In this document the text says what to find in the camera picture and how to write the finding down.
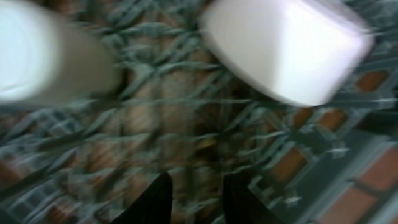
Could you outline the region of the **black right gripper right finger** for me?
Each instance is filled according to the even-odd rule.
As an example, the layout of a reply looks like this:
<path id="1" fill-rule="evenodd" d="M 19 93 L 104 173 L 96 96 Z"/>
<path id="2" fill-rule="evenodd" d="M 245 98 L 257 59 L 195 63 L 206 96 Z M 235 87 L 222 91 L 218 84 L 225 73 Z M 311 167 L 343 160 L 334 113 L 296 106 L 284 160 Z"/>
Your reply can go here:
<path id="1" fill-rule="evenodd" d="M 283 224 L 237 174 L 224 177 L 222 201 L 226 224 Z"/>

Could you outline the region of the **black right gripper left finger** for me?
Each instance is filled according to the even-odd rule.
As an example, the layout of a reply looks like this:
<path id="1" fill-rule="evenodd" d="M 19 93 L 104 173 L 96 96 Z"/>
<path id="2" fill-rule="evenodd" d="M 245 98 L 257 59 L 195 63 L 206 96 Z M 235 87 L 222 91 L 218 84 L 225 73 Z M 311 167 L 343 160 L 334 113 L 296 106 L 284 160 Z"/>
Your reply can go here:
<path id="1" fill-rule="evenodd" d="M 168 173 L 158 176 L 148 188 L 110 224 L 170 224 L 173 183 Z"/>

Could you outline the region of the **pale green bowl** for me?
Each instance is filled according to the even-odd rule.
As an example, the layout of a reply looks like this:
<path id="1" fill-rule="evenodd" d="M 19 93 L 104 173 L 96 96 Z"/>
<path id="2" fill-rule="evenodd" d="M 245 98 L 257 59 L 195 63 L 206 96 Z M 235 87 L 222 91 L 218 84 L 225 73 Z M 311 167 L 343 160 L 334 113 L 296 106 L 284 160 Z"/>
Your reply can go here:
<path id="1" fill-rule="evenodd" d="M 233 74 L 288 105 L 329 102 L 369 53 L 370 27 L 341 1 L 215 0 L 199 20 Z"/>

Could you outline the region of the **white upside-down cup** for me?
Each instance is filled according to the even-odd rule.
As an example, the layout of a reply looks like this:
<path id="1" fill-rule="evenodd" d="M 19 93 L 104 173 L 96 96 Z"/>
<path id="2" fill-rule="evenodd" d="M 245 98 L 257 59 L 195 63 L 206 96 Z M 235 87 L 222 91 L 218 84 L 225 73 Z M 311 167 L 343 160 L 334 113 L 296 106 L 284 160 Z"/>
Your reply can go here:
<path id="1" fill-rule="evenodd" d="M 98 37 L 31 1 L 1 1 L 2 105 L 67 105 L 120 81 Z"/>

